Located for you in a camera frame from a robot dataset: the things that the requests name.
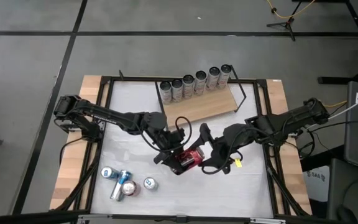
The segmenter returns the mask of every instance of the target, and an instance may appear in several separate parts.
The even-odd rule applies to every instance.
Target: yellow tag
[[[242,167],[240,159],[234,159],[234,162],[236,163],[237,167]]]

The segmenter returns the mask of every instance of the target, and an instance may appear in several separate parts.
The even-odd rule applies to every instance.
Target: white tabletop
[[[243,98],[238,84],[229,85],[239,104]],[[223,129],[234,123],[244,123],[257,115],[254,87],[242,84],[247,98],[238,112],[230,112],[192,122],[190,146],[200,135],[201,123],[207,123],[212,136],[220,137]],[[110,109],[120,112],[161,111],[154,82],[114,82]],[[189,133],[184,125],[185,134]],[[209,144],[201,149],[209,158]],[[131,136],[119,127],[108,124],[104,135],[98,172],[104,166],[131,172],[132,180],[142,186],[146,177],[159,184],[151,192],[143,188],[136,197],[125,197],[121,202],[110,199],[115,181],[98,175],[91,213],[126,215],[188,215],[198,217],[263,217],[272,218],[269,188],[262,146],[256,143],[239,149],[244,155],[242,167],[232,165],[224,175],[202,173],[194,167],[182,175],[175,175],[169,167],[154,164],[158,154],[140,136]]]

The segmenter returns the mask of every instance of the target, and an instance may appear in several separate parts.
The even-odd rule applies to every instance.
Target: silver can
[[[218,84],[216,85],[217,88],[222,89],[226,86],[227,81],[229,80],[231,74],[231,66],[230,65],[222,65],[221,67],[221,74],[218,78]]]
[[[121,201],[122,199],[122,191],[121,187],[125,183],[125,181],[129,180],[131,178],[131,173],[126,170],[122,170],[119,173],[119,176],[117,178],[116,185],[114,186],[114,189],[112,190],[110,198],[116,201]]]
[[[136,196],[140,193],[140,187],[135,182],[127,180],[122,185],[121,191],[126,196]]]
[[[218,83],[219,74],[221,71],[217,67],[212,67],[209,69],[208,78],[206,80],[206,89],[214,90],[216,84]]]
[[[190,99],[193,96],[194,77],[192,75],[185,75],[183,77],[183,97]]]
[[[196,78],[194,83],[194,94],[195,95],[202,95],[204,93],[205,88],[205,81],[206,81],[206,74],[203,71],[196,72]]]
[[[116,179],[119,176],[119,171],[111,167],[103,167],[100,174],[106,179]]]
[[[162,103],[168,105],[172,100],[172,88],[169,82],[160,83],[160,95]]]
[[[143,185],[147,190],[156,190],[158,188],[158,183],[154,178],[148,177],[144,179]]]
[[[174,79],[172,81],[172,101],[178,103],[181,102],[183,96],[183,82],[180,79]]]

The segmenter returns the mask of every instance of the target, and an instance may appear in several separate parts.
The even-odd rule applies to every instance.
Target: tripod stand
[[[300,1],[298,3],[295,10],[291,14],[291,17],[286,22],[277,22],[277,23],[273,23],[273,24],[267,24],[266,26],[267,27],[282,26],[282,27],[286,28],[288,31],[290,31],[290,36],[291,36],[292,41],[295,41],[295,36],[293,35],[292,28],[291,28],[291,23],[294,21],[294,18],[292,16],[296,13],[296,11],[298,10],[301,3],[302,3],[302,1]],[[275,13],[275,11],[277,11],[277,9],[273,8],[272,13]]]

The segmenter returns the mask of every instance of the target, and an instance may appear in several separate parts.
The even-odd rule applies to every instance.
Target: soda can
[[[136,196],[140,193],[140,187],[131,180],[127,180],[121,187],[121,191],[126,196]]]
[[[216,84],[218,83],[219,74],[221,71],[217,67],[212,67],[209,69],[208,78],[206,80],[206,89],[214,90]]]
[[[158,188],[158,183],[154,178],[148,177],[144,179],[143,185],[147,190],[156,190]]]
[[[183,82],[180,79],[174,79],[172,81],[172,101],[178,103],[181,102],[183,96]]]
[[[196,78],[194,83],[194,94],[195,95],[202,95],[204,93],[205,88],[205,81],[206,81],[206,74],[203,71],[196,72]]]
[[[106,179],[116,179],[119,176],[119,172],[111,167],[103,167],[101,175]]]
[[[183,172],[180,172],[179,170],[176,170],[174,168],[171,168],[171,170],[174,174],[180,175],[184,173],[184,171],[187,171],[192,167],[202,163],[204,158],[204,152],[199,147],[184,150],[181,154],[177,155],[177,159],[183,168]]]
[[[192,75],[185,75],[183,77],[183,97],[190,99],[193,96],[194,77]]]
[[[116,201],[121,201],[122,199],[122,185],[125,183],[125,181],[129,180],[131,177],[131,173],[126,171],[126,170],[122,170],[119,173],[116,185],[114,186],[114,189],[112,190],[110,199],[116,200]]]
[[[217,88],[222,89],[226,86],[227,81],[229,80],[231,74],[231,66],[230,65],[222,65],[221,67],[221,74],[218,78],[218,84],[216,85]]]
[[[169,82],[160,83],[160,95],[163,104],[168,105],[171,103],[172,89],[171,84]]]

